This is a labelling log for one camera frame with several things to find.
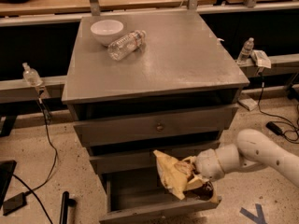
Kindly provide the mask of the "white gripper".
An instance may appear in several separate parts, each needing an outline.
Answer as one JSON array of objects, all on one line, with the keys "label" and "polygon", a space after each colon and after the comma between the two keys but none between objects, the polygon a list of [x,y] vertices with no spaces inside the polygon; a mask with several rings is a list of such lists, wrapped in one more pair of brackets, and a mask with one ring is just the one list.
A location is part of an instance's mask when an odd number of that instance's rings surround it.
[{"label": "white gripper", "polygon": [[184,161],[195,165],[197,172],[202,176],[196,175],[190,180],[185,188],[186,191],[201,188],[208,182],[208,179],[210,181],[217,181],[224,178],[224,172],[214,149],[202,151],[196,157],[189,156]]}]

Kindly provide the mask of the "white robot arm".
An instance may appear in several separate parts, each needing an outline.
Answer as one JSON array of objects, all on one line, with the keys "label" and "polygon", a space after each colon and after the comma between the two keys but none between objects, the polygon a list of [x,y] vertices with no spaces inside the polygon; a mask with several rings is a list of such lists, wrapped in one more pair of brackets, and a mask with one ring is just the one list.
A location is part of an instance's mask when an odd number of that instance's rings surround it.
[{"label": "white robot arm", "polygon": [[277,145],[265,134],[241,130],[232,144],[207,149],[185,158],[204,180],[217,181],[238,172],[256,172],[271,167],[299,187],[299,157]]}]

